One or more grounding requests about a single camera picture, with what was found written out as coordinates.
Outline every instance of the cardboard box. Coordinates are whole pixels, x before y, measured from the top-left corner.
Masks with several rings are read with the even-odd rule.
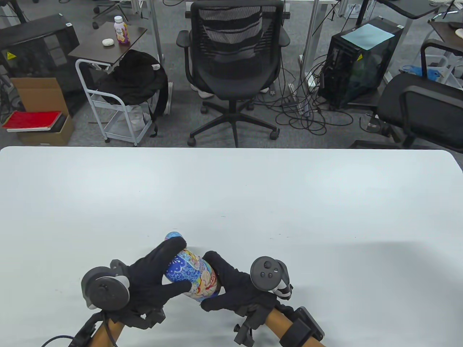
[[[18,133],[25,145],[66,146],[74,132],[74,125],[56,78],[11,78],[27,112],[61,111],[66,120],[59,132],[27,131]]]

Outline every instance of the black backpack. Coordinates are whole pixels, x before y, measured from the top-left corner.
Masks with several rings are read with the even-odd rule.
[[[168,79],[164,68],[154,70],[157,59],[148,53],[129,50],[121,59],[119,66],[100,80],[98,90],[117,95],[126,105],[139,105],[151,98],[159,90],[159,99],[154,112],[150,109],[153,122],[161,116],[169,97]],[[118,102],[103,96],[110,104]]]

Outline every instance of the computer tower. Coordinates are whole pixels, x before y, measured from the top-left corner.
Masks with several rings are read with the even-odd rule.
[[[66,105],[74,115],[87,101],[68,53],[79,45],[74,27],[61,14],[36,19],[0,30],[0,63],[10,77],[56,77]],[[83,68],[88,87],[94,82]]]
[[[359,47],[344,38],[364,25],[372,25],[390,33],[392,37],[370,49]],[[332,37],[326,63],[322,68],[318,94],[336,109],[346,107],[355,98],[379,87],[403,32],[403,26],[382,17],[376,17],[360,27]],[[373,28],[372,35],[378,34],[376,28]]]

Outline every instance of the red folder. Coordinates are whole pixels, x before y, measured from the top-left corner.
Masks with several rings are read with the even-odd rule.
[[[9,132],[47,131],[61,116],[61,111],[51,112],[19,112],[15,111],[2,125]]]

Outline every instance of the wooden handle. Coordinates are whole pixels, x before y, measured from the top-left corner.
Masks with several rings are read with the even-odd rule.
[[[282,314],[277,309],[273,309],[270,312],[267,320],[265,321],[265,325],[267,325],[270,330],[274,332],[279,339],[285,335],[286,331],[289,329],[293,322],[286,318],[284,314]],[[321,342],[311,337],[304,343],[302,347],[325,347]]]
[[[111,319],[109,319],[108,327],[114,341],[117,341],[117,339],[120,336],[120,333],[122,332],[122,329],[124,328],[124,324],[114,323]],[[113,347],[113,343],[111,342],[111,339],[106,333],[104,324],[101,324],[96,333],[93,335],[92,341],[90,342],[88,347]]]

